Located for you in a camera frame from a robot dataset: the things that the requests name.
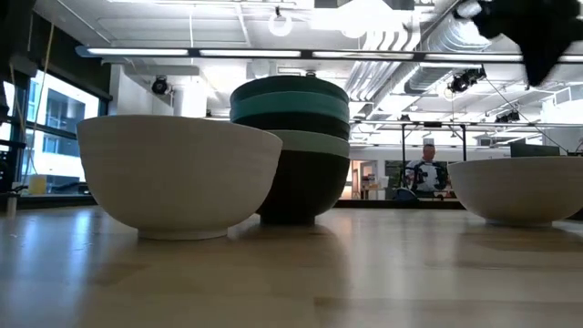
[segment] bowl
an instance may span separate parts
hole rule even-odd
[[[315,92],[271,92],[230,104],[230,120],[233,122],[247,116],[271,113],[320,114],[337,118],[345,123],[350,118],[348,104],[337,97]]]
[[[283,140],[283,150],[319,152],[345,158],[350,155],[350,144],[341,138],[295,130],[269,130],[268,132]]]
[[[472,160],[447,169],[462,205],[489,223],[548,226],[583,205],[583,158]]]
[[[236,103],[263,94],[281,91],[317,92],[336,97],[348,104],[350,99],[341,87],[316,77],[275,76],[252,80],[238,87],[230,95],[230,102]]]
[[[317,132],[348,140],[350,125],[337,118],[313,113],[267,113],[233,120],[233,123],[266,130]]]
[[[326,153],[283,150],[267,199],[264,224],[312,225],[343,193],[350,159]]]
[[[198,118],[117,116],[77,125],[97,203],[141,238],[223,236],[265,200],[282,142],[269,132]]]

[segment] ceramic bowl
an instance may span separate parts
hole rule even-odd
[[[583,158],[473,160],[447,169],[459,201],[490,223],[545,226],[583,204]]]
[[[233,122],[266,130],[299,130],[322,133],[344,140],[350,138],[350,125],[348,123],[321,114],[267,113],[239,118]]]
[[[283,150],[310,151],[345,158],[350,155],[350,144],[341,138],[294,130],[269,130],[268,132],[283,140]]]
[[[274,76],[252,80],[238,87],[230,96],[230,102],[240,102],[249,97],[281,91],[316,92],[340,99],[348,104],[350,99],[341,87],[316,77]]]
[[[87,183],[107,213],[142,238],[225,235],[265,200],[282,142],[198,118],[118,116],[77,125]]]
[[[342,195],[350,160],[309,151],[283,150],[270,193],[258,214],[266,224],[314,224]]]
[[[315,92],[282,91],[249,97],[230,104],[230,120],[271,113],[312,113],[348,122],[348,104]]]

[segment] man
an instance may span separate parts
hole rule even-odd
[[[420,193],[431,193],[437,191],[440,180],[438,170],[441,169],[434,163],[435,146],[427,144],[423,146],[423,156],[421,160],[412,160],[405,168],[405,175],[409,183],[413,183],[411,191]]]

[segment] ceiling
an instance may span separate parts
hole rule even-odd
[[[422,26],[426,26],[423,25],[424,20],[435,19],[442,8],[450,3],[452,0],[435,0],[435,12],[419,16]],[[282,9],[283,13],[291,15],[293,21],[291,32],[283,37],[275,36],[268,28],[273,8],[236,4],[184,6],[121,4],[108,0],[37,0],[36,11],[87,46],[310,49],[362,49],[365,46],[366,37],[350,38],[338,30],[312,29],[310,22],[325,10],[314,10],[313,0],[297,1],[296,4],[293,10]],[[500,37],[486,51],[515,53],[517,46],[511,40]],[[583,45],[574,45],[570,52],[583,53]],[[215,91],[215,95],[209,99],[210,109],[224,113],[229,107],[230,92],[248,78],[249,62],[244,59],[148,59],[135,64],[200,67]],[[275,60],[271,64],[280,74],[315,70],[318,77],[341,87],[354,71],[353,61]],[[583,66],[557,67],[539,90],[526,90],[520,65],[488,65],[485,69],[492,84],[506,99],[518,99],[524,113],[533,117],[540,111],[540,99],[552,96],[553,91],[563,89],[568,84],[583,83]],[[398,108],[397,113],[404,110],[419,119],[448,120],[453,110],[454,118],[480,119],[485,117],[487,111],[500,108],[506,103],[485,81],[453,102],[443,97],[440,84],[434,87],[427,92],[434,97],[420,97],[414,102],[417,108],[415,112],[411,112],[407,105]],[[385,104],[378,110],[391,110],[390,106]]]

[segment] shirt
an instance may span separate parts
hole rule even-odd
[[[427,173],[427,176],[423,177],[423,182],[419,182],[419,180],[417,181],[417,190],[436,191],[435,185],[439,184],[439,179],[437,178],[437,168],[434,166],[433,162],[426,162],[424,160],[412,160],[409,162],[409,164],[407,164],[406,168],[407,175],[414,173],[415,166],[421,163],[423,164],[419,167],[419,171]]]

